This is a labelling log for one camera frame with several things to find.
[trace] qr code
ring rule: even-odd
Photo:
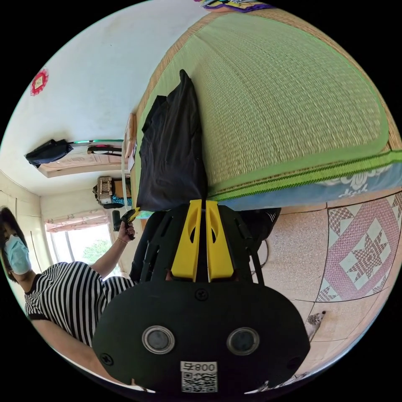
[[[218,392],[218,373],[182,373],[183,392]]]

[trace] window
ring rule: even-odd
[[[109,225],[65,232],[46,232],[49,248],[55,263],[82,261],[93,264],[112,246]],[[109,276],[121,275],[117,265]]]

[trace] bag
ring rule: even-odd
[[[208,181],[198,100],[184,70],[180,70],[180,84],[167,97],[157,96],[142,131],[137,207],[163,211],[205,200]]]
[[[114,180],[111,176],[101,176],[98,178],[98,183],[92,188],[92,192],[95,195],[95,199],[99,205],[105,209],[117,209],[124,206],[124,200],[122,196],[116,194],[116,188],[122,189],[122,180]],[[131,206],[131,192],[130,182],[126,180],[127,201]]]
[[[69,152],[72,151],[72,146],[65,140],[55,141],[51,139],[50,141],[42,144],[38,148],[34,149],[25,155],[25,159],[33,166],[40,167],[42,163],[55,162]]]

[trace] black hair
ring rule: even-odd
[[[25,236],[24,236],[21,228],[19,227],[17,220],[15,219],[13,213],[6,206],[1,207],[1,211],[0,211],[0,252],[3,257],[3,261],[4,261],[4,265],[5,265],[5,267],[3,267],[3,268],[6,269],[7,276],[10,279],[10,281],[17,282],[16,279],[14,278],[13,274],[10,272],[11,267],[10,267],[10,263],[8,262],[7,252],[5,250],[6,238],[4,236],[4,231],[5,231],[6,223],[8,224],[8,226],[10,226],[10,228],[12,230],[15,231],[17,236],[21,239],[22,243],[24,243],[25,247],[28,248],[28,246],[26,244]]]

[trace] curtain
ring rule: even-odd
[[[79,212],[60,218],[45,221],[46,231],[50,233],[64,232],[66,230],[79,230],[105,225],[110,222],[108,214],[103,209]]]

